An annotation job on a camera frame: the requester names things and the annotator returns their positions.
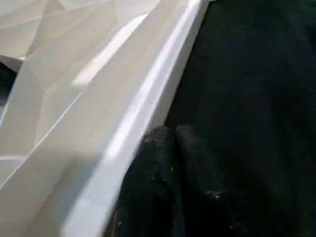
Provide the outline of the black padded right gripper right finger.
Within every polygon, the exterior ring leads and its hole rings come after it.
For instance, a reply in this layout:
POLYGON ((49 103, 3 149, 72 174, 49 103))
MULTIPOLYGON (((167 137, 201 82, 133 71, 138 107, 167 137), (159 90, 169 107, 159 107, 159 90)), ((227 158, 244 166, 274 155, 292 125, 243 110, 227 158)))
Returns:
POLYGON ((189 237, 248 237, 233 195, 224 183, 223 164, 194 128, 176 128, 183 210, 189 237))

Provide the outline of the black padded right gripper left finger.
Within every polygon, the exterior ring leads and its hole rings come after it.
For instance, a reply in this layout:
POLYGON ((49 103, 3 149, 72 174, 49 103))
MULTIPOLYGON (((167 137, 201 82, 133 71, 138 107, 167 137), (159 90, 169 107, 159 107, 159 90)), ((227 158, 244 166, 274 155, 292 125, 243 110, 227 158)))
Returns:
POLYGON ((171 237, 177 178, 175 134, 158 126, 142 139, 122 182, 107 233, 112 237, 171 237))

